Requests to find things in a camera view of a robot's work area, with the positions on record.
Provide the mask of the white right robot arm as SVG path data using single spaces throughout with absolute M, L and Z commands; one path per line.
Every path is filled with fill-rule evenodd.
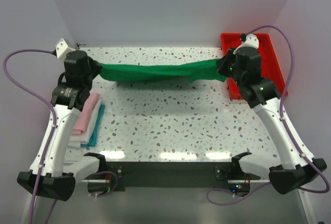
M 282 99 L 274 82 L 262 77 L 262 58 L 256 48 L 229 49 L 217 60 L 220 75 L 231 78 L 242 99 L 258 115 L 278 151 L 281 164 L 269 168 L 269 181 L 284 195 L 323 177 L 327 164 L 315 156 L 302 142 L 282 106 Z

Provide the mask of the green t shirt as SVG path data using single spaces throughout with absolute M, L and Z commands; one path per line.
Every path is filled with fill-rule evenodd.
M 227 77 L 217 72 L 217 60 L 210 59 L 181 65 L 126 65 L 102 64 L 100 76 L 112 82 L 158 82 L 186 78 L 188 81 L 217 80 L 224 82 Z

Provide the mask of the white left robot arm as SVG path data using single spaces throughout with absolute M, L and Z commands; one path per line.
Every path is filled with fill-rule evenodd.
M 102 66 L 78 50 L 66 55 L 64 67 L 52 92 L 49 123 L 39 152 L 30 169 L 20 172 L 17 178 L 18 184 L 31 194 L 60 201 L 67 201 L 76 184 L 90 175 L 103 178 L 107 173 L 106 159 L 97 153 L 86 153 L 64 169 L 71 132 Z

